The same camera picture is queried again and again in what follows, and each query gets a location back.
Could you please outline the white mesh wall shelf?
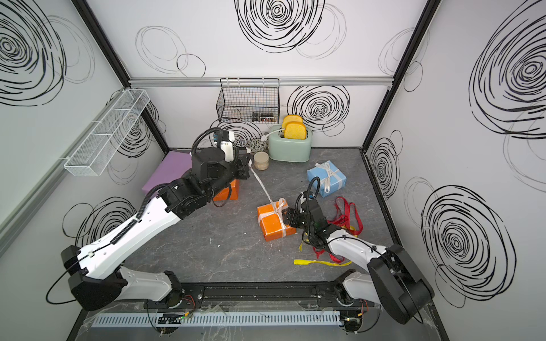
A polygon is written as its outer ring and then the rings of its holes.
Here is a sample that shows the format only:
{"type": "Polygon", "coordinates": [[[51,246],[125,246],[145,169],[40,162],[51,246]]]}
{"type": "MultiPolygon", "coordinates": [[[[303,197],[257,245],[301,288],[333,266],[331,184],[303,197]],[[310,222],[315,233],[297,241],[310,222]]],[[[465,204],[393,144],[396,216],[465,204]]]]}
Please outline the white mesh wall shelf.
{"type": "Polygon", "coordinates": [[[76,177],[100,176],[118,154],[129,159],[142,156],[151,142],[149,128],[142,119],[149,103],[144,90],[117,93],[68,157],[64,169],[76,177]]]}

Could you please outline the orange box red ribbon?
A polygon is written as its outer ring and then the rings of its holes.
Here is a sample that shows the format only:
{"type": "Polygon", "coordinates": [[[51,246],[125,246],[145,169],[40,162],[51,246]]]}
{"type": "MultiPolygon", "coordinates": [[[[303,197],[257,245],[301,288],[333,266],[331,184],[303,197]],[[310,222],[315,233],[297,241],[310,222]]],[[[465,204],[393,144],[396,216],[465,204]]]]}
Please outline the orange box red ribbon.
{"type": "Polygon", "coordinates": [[[234,180],[230,183],[229,188],[225,188],[221,190],[220,193],[217,194],[213,200],[215,202],[221,202],[224,200],[238,200],[239,192],[240,192],[240,181],[234,180]]]}

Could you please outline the front yellow sponge toast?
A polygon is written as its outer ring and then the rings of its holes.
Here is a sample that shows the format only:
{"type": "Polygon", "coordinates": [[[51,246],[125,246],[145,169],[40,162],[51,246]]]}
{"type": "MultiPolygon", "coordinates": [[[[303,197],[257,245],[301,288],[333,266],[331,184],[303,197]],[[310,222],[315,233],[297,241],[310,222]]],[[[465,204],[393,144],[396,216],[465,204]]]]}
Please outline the front yellow sponge toast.
{"type": "Polygon", "coordinates": [[[307,138],[307,128],[301,122],[290,122],[284,128],[284,138],[305,140],[307,138]]]}

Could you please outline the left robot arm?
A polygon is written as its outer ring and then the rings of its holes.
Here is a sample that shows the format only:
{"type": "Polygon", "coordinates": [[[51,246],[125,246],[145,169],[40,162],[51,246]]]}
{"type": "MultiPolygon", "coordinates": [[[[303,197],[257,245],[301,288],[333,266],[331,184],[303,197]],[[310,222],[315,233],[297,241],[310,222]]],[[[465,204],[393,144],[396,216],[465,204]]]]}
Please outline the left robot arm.
{"type": "Polygon", "coordinates": [[[73,301],[85,311],[115,301],[179,305],[183,287],[172,271],[135,271],[123,262],[156,235],[211,203],[234,180],[249,179],[251,159],[244,153],[226,161],[225,152],[213,147],[192,151],[192,167],[182,177],[154,186],[129,220],[91,244],[64,249],[61,259],[73,301]]]}

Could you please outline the rear yellow sponge toast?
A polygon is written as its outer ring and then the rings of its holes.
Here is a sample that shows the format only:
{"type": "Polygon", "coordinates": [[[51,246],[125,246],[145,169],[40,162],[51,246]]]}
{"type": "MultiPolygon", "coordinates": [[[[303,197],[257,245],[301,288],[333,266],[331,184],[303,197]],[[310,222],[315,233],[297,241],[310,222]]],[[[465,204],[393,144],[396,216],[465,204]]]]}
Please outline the rear yellow sponge toast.
{"type": "Polygon", "coordinates": [[[302,124],[303,123],[303,119],[302,117],[300,117],[299,115],[287,115],[284,119],[283,119],[283,122],[282,122],[282,128],[283,129],[286,129],[288,124],[290,123],[300,123],[302,124]]]}

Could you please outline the purple gift box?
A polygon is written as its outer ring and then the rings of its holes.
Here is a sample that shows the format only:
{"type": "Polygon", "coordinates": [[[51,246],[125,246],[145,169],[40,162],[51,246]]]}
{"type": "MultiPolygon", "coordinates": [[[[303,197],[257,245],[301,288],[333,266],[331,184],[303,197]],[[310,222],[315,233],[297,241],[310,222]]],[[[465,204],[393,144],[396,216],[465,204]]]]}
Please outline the purple gift box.
{"type": "Polygon", "coordinates": [[[152,173],[152,176],[142,187],[142,190],[148,193],[154,186],[161,183],[170,183],[182,177],[187,170],[191,169],[191,166],[190,153],[170,151],[152,173]]]}

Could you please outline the yellow ribbon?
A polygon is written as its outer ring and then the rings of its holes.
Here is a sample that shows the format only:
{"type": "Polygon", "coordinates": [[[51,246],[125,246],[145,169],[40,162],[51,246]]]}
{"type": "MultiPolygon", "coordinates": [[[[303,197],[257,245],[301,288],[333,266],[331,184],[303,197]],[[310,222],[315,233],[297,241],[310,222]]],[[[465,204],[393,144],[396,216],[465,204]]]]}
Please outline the yellow ribbon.
{"type": "Polygon", "coordinates": [[[346,258],[341,257],[338,258],[332,254],[329,255],[330,261],[322,261],[320,260],[320,257],[322,254],[325,254],[326,251],[323,249],[317,249],[316,247],[312,247],[313,252],[316,256],[315,259],[295,259],[293,261],[293,264],[296,266],[309,266],[312,264],[321,264],[327,267],[348,267],[352,264],[352,261],[348,261],[346,258]]]}

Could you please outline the yellow sponge toast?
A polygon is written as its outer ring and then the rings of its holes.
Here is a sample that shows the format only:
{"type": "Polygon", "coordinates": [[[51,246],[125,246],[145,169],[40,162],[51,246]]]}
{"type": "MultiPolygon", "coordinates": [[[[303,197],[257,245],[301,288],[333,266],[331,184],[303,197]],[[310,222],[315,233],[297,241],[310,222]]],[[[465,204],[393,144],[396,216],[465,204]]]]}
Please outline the yellow sponge toast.
{"type": "Polygon", "coordinates": [[[307,138],[307,128],[301,122],[290,122],[284,128],[284,138],[305,140],[307,138]]]}
{"type": "Polygon", "coordinates": [[[282,128],[283,129],[286,129],[288,124],[290,123],[300,123],[302,124],[303,123],[303,119],[302,117],[300,117],[299,115],[287,115],[284,119],[283,119],[283,122],[282,122],[282,128]]]}

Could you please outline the mint green toaster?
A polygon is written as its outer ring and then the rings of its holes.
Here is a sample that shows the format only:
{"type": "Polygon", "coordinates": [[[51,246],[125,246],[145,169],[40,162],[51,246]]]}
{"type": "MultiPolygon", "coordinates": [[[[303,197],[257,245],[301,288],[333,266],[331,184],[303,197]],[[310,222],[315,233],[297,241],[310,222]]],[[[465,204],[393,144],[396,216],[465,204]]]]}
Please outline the mint green toaster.
{"type": "Polygon", "coordinates": [[[282,137],[281,125],[274,125],[267,137],[268,154],[274,161],[305,163],[311,156],[312,131],[307,129],[305,140],[285,139],[282,137]]]}

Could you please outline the blue gift box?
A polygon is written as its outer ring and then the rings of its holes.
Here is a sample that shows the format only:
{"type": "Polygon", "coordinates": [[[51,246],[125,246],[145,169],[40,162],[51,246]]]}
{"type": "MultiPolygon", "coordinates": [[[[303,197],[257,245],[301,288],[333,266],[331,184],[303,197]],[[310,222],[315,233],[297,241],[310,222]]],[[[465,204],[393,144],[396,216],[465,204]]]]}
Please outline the blue gift box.
{"type": "Polygon", "coordinates": [[[347,177],[331,161],[316,163],[307,171],[307,180],[311,183],[314,178],[319,178],[320,196],[328,197],[346,186],[347,177]]]}

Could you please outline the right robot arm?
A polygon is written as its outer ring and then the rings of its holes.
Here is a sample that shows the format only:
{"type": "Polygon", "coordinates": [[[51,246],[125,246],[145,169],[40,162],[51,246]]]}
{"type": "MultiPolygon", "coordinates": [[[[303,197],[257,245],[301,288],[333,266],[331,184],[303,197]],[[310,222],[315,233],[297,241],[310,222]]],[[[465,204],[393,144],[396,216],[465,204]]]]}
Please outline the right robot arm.
{"type": "Polygon", "coordinates": [[[435,292],[408,252],[399,244],[390,247],[373,244],[328,223],[316,200],[304,200],[297,207],[283,205],[283,224],[303,230],[303,243],[317,252],[345,259],[365,269],[338,278],[340,301],[364,300],[380,304],[400,324],[420,317],[420,311],[435,292]]]}

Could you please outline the small jar with beige lid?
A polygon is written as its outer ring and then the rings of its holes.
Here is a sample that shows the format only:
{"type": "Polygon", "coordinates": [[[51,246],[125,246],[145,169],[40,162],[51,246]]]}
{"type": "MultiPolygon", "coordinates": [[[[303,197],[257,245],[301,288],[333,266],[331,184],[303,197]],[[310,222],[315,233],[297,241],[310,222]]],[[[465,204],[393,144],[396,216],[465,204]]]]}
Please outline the small jar with beige lid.
{"type": "Polygon", "coordinates": [[[264,151],[257,152],[254,155],[253,165],[259,171],[267,170],[270,165],[269,154],[264,151]]]}

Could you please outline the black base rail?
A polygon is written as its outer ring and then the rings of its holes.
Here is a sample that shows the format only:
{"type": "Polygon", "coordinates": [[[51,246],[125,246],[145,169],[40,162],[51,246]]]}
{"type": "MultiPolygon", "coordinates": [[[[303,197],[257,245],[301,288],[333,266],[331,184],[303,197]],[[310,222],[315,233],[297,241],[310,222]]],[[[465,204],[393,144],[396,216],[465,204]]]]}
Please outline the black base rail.
{"type": "Polygon", "coordinates": [[[434,293],[421,281],[417,284],[397,284],[391,290],[376,288],[369,279],[349,278],[343,281],[311,282],[250,282],[250,283],[183,283],[181,297],[201,308],[213,302],[297,301],[320,308],[343,307],[363,299],[396,308],[396,298],[405,297],[411,307],[427,305],[434,293]]]}

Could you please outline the white ribbon on blue box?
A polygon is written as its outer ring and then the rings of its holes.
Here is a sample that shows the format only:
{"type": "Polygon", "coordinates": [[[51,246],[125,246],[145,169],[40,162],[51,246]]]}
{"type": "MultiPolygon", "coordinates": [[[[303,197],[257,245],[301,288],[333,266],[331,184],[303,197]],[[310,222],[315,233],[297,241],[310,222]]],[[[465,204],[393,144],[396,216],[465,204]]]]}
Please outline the white ribbon on blue box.
{"type": "Polygon", "coordinates": [[[318,169],[322,169],[326,172],[326,177],[324,179],[324,193],[329,194],[331,192],[332,178],[340,180],[341,178],[336,174],[338,169],[332,169],[331,162],[326,161],[325,163],[316,163],[315,166],[318,169]]]}

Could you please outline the spice jars in basket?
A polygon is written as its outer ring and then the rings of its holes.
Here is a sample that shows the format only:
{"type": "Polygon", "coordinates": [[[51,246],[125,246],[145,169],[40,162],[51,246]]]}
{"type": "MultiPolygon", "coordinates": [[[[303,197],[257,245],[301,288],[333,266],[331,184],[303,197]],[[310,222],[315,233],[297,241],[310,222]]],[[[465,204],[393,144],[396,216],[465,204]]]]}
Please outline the spice jars in basket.
{"type": "Polygon", "coordinates": [[[275,122],[275,114],[270,112],[253,112],[251,114],[252,122],[275,122]]]}

